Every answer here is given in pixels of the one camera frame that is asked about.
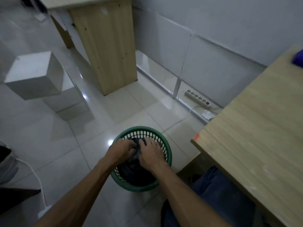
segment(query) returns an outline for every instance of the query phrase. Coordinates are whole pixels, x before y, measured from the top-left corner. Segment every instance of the left hand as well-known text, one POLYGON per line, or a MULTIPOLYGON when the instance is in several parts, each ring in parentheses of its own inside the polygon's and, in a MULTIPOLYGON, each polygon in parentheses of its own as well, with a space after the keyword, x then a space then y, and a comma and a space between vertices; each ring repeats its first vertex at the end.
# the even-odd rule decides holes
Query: left hand
POLYGON ((125 162, 135 152, 136 144, 132 140, 118 139, 108 149, 105 156, 107 156, 116 166, 125 162))

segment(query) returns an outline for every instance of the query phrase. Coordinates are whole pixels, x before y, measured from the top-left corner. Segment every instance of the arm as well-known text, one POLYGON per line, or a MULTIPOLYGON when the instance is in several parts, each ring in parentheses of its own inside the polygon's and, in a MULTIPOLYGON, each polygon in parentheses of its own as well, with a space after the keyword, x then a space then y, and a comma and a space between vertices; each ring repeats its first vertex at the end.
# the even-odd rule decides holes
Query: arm
POLYGON ((35 227, 82 226, 110 172, 132 156, 135 143, 119 139, 93 170, 64 195, 35 227))
POLYGON ((145 138, 145 140, 146 146, 143 141, 139 141, 141 147, 140 164, 157 178, 180 226, 230 226, 211 206, 174 174, 165 162, 164 154, 158 143, 149 138, 145 138))

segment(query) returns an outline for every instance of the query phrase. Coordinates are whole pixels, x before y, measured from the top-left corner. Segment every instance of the orange sticker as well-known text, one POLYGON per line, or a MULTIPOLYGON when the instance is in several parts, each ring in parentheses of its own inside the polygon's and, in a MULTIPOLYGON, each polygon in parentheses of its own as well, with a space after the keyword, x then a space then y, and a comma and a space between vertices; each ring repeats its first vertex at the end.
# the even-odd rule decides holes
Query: orange sticker
POLYGON ((194 141, 197 141, 197 139, 200 137, 200 134, 196 134, 196 136, 194 137, 194 141))

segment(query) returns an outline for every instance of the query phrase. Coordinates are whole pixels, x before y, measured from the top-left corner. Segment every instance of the purple object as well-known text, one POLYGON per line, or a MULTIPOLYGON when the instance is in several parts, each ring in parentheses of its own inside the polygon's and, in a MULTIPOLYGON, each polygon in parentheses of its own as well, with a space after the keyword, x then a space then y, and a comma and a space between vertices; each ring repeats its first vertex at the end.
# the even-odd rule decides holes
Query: purple object
POLYGON ((292 63, 303 68, 303 50, 301 50, 294 56, 292 63))

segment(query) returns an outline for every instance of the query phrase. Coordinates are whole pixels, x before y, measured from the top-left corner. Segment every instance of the hand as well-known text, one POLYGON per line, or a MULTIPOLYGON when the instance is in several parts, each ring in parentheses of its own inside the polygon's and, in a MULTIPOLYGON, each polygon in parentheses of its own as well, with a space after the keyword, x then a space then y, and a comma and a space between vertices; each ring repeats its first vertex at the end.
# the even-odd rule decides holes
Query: hand
POLYGON ((158 142, 153 139, 144 138, 146 145, 143 140, 139 140, 141 154, 139 155, 140 165, 153 173, 153 169, 159 164, 167 164, 164 158, 164 153, 161 150, 158 142))
POLYGON ((137 145, 133 140, 118 139, 118 141, 114 142, 109 147, 105 156, 108 157, 116 167, 119 164, 125 162, 134 154, 134 148, 136 146, 137 145))

